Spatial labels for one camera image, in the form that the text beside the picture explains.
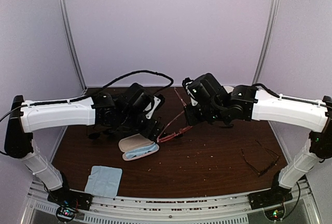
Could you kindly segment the pink frame glasses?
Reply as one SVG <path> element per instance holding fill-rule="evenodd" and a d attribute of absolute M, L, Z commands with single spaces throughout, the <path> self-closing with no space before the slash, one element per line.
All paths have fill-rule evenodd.
<path fill-rule="evenodd" d="M 174 131 L 174 132 L 172 132 L 170 134 L 168 134 L 166 132 L 167 128 L 169 126 L 171 126 L 176 120 L 178 120 L 182 116 L 185 116 L 184 107 L 187 106 L 187 103 L 183 100 L 183 98 L 181 97 L 181 95 L 180 95 L 180 93 L 179 93 L 179 91 L 177 90 L 176 87 L 174 88 L 174 92 L 176 93 L 178 99 L 182 103 L 183 110 L 179 114 L 177 114 L 167 125 L 164 126 L 163 130 L 161 131 L 161 133 L 157 137 L 157 143 L 158 144 L 170 141 L 170 140 L 172 140 L 174 138 L 178 138 L 181 135 L 185 134 L 190 129 L 192 129 L 192 126 L 190 126 L 189 124 L 186 123 L 184 127 L 179 128 L 177 131 Z"/>

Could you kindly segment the pink glasses case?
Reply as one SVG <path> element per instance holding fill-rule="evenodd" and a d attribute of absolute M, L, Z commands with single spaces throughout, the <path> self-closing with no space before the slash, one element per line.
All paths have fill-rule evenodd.
<path fill-rule="evenodd" d="M 149 153 L 144 154 L 144 155 L 139 156 L 139 157 L 134 157 L 132 159 L 127 159 L 126 158 L 125 153 L 127 151 L 131 151 L 131 150 L 143 147 L 143 146 L 148 146 L 148 145 L 151 145 L 153 143 L 155 143 L 155 142 L 150 141 L 149 139 L 143 137 L 140 134 L 136 134 L 136 135 L 132 135 L 132 136 L 121 139 L 118 143 L 118 146 L 119 146 L 120 151 L 123 152 L 122 158 L 125 161 L 133 161 L 133 160 L 136 160 L 136 159 L 140 159 L 140 158 L 152 155 L 153 153 L 158 152 L 159 149 L 156 150 L 156 151 L 149 152 Z"/>

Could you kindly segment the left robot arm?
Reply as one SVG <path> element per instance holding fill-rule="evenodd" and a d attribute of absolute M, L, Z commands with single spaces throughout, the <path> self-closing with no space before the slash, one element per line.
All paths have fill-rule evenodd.
<path fill-rule="evenodd" d="M 162 94 L 152 93 L 138 83 L 117 95 L 98 92 L 81 98 L 49 102 L 28 101 L 17 95 L 6 115 L 4 153 L 21 160 L 44 183 L 52 197 L 63 205 L 70 205 L 75 195 L 65 175 L 50 164 L 48 157 L 40 151 L 34 133 L 74 125 L 101 126 L 110 131 L 129 129 L 155 142 L 163 124 L 153 118 L 153 114 L 163 103 Z"/>

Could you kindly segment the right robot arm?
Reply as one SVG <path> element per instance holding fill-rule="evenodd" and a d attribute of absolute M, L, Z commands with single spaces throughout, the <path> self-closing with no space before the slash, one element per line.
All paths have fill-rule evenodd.
<path fill-rule="evenodd" d="M 331 97 L 306 100 L 277 94 L 261 83 L 224 87 L 211 73 L 182 82 L 190 104 L 185 117 L 190 126 L 233 120 L 274 121 L 310 130 L 304 147 L 293 162 L 277 173 L 276 183 L 266 192 L 266 200 L 277 204 L 296 182 L 320 160 L 331 158 Z"/>

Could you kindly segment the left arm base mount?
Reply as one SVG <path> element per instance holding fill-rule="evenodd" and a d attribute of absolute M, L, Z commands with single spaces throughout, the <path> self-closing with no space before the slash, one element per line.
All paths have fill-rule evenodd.
<path fill-rule="evenodd" d="M 57 204 L 56 218 L 62 223 L 73 221 L 79 214 L 79 211 L 88 211 L 90 209 L 93 195 L 61 188 L 59 190 L 50 191 L 45 188 L 48 193 L 47 200 Z"/>

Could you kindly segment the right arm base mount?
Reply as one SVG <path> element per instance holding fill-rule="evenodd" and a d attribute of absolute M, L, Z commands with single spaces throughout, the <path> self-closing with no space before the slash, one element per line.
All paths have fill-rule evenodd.
<path fill-rule="evenodd" d="M 286 216 L 285 202 L 293 199 L 290 189 L 279 186 L 250 193 L 248 200 L 252 210 L 263 209 L 264 216 L 273 222 L 282 221 Z"/>

